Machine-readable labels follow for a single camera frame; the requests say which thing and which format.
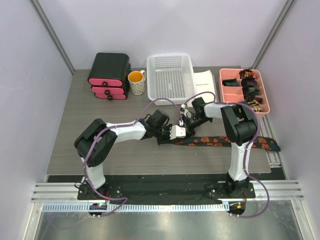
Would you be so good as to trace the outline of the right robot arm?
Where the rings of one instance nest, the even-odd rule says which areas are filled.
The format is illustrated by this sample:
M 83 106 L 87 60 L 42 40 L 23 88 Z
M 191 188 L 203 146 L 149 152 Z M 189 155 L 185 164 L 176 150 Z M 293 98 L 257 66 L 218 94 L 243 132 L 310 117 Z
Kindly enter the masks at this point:
M 194 113 L 180 107 L 184 126 L 188 133 L 212 119 L 221 119 L 226 137 L 231 143 L 231 162 L 226 174 L 225 191 L 233 198 L 241 196 L 249 188 L 249 160 L 254 140 L 260 131 L 260 122 L 252 108 L 244 102 L 205 103 L 201 97 L 192 101 Z

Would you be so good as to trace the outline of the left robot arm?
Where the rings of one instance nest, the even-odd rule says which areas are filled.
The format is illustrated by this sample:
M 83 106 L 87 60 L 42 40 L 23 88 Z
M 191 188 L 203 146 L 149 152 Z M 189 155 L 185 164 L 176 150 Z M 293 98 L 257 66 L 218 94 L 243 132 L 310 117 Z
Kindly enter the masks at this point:
M 88 192 L 93 198 L 108 198 L 103 162 L 116 143 L 156 138 L 158 143 L 170 140 L 170 117 L 158 109 L 144 118 L 113 124 L 95 119 L 75 140 L 74 147 L 82 160 Z

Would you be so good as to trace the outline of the black orange floral tie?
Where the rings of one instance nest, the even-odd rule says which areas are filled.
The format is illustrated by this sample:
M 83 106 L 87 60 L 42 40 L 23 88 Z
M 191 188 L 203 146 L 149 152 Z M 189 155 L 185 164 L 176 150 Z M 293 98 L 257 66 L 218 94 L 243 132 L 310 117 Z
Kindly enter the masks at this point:
M 185 137 L 169 140 L 158 140 L 159 145 L 173 144 L 191 147 L 231 147 L 231 141 L 227 136 L 204 136 L 204 137 Z M 258 136 L 252 144 L 252 148 L 264 149 L 268 151 L 280 152 L 281 148 L 275 139 L 270 137 Z

